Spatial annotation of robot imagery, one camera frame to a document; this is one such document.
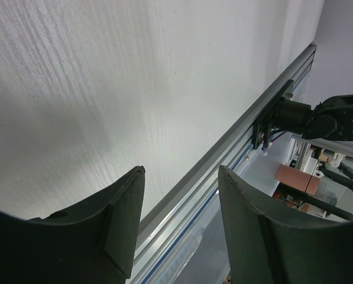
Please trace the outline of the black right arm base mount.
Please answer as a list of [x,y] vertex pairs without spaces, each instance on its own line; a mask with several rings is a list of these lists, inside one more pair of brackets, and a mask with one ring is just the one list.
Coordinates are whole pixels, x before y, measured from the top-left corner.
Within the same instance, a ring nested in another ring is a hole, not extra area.
[[259,146],[264,145],[264,137],[270,137],[271,130],[274,128],[277,107],[276,105],[287,98],[292,93],[294,80],[289,79],[283,87],[270,100],[265,108],[260,112],[252,124],[251,144],[252,149],[257,150]]

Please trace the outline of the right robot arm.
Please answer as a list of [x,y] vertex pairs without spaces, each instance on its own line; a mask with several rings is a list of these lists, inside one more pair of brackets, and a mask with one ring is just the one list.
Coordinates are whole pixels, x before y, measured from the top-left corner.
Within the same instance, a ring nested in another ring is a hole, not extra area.
[[277,104],[274,126],[305,140],[353,141],[353,95],[333,96],[315,107],[284,99]]

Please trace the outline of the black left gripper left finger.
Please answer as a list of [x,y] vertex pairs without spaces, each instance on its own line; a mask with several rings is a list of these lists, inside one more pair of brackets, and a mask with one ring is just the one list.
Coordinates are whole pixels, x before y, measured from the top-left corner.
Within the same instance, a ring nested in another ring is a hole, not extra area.
[[125,283],[131,277],[145,169],[47,218],[0,211],[0,283]]

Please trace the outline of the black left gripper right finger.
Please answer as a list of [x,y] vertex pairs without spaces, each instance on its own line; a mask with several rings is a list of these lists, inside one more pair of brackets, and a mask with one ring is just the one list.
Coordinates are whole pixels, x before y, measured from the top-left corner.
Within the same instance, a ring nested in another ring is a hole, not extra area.
[[305,214],[226,166],[218,187],[234,283],[353,283],[353,216],[335,222]]

